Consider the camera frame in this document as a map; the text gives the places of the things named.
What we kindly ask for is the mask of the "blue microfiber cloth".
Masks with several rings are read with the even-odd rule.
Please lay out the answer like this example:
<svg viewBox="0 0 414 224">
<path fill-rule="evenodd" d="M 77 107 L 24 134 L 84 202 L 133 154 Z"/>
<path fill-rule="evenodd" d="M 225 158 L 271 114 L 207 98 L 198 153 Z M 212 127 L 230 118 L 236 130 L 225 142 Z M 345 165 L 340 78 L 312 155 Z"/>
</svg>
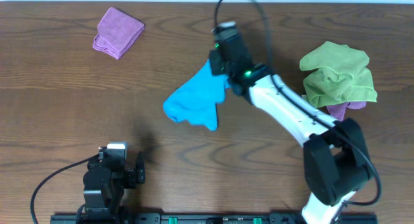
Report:
<svg viewBox="0 0 414 224">
<path fill-rule="evenodd" d="M 210 62 L 164 102 L 167 117 L 174 122 L 187 121 L 193 126 L 205 126 L 210 131 L 218 128 L 217 105 L 226 100 L 230 88 L 225 74 L 214 76 Z"/>
</svg>

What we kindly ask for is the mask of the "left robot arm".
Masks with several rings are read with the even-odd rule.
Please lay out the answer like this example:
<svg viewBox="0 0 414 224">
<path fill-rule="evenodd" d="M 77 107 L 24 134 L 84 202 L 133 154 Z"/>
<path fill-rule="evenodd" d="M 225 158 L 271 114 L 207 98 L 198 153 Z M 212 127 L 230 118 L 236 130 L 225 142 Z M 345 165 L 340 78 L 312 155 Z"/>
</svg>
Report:
<svg viewBox="0 0 414 224">
<path fill-rule="evenodd" d="M 76 223 L 127 223 L 128 214 L 121 207 L 124 190 L 145 183 L 144 155 L 139 152 L 135 167 L 125 167 L 125 149 L 100 148 L 87 163 L 83 176 L 85 203 L 78 209 Z"/>
</svg>

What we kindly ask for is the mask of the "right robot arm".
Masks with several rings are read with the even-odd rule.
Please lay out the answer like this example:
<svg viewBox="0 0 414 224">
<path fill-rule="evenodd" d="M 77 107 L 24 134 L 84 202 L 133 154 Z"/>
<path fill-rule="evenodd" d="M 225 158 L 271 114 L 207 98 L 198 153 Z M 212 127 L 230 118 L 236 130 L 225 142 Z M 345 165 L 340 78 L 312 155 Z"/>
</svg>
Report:
<svg viewBox="0 0 414 224">
<path fill-rule="evenodd" d="M 304 101 L 265 64 L 254 64 L 235 25 L 212 30 L 214 75 L 225 74 L 232 91 L 281 124 L 303 149 L 311 195 L 301 215 L 306 223 L 336 223 L 350 199 L 373 176 L 360 126 L 342 122 Z"/>
</svg>

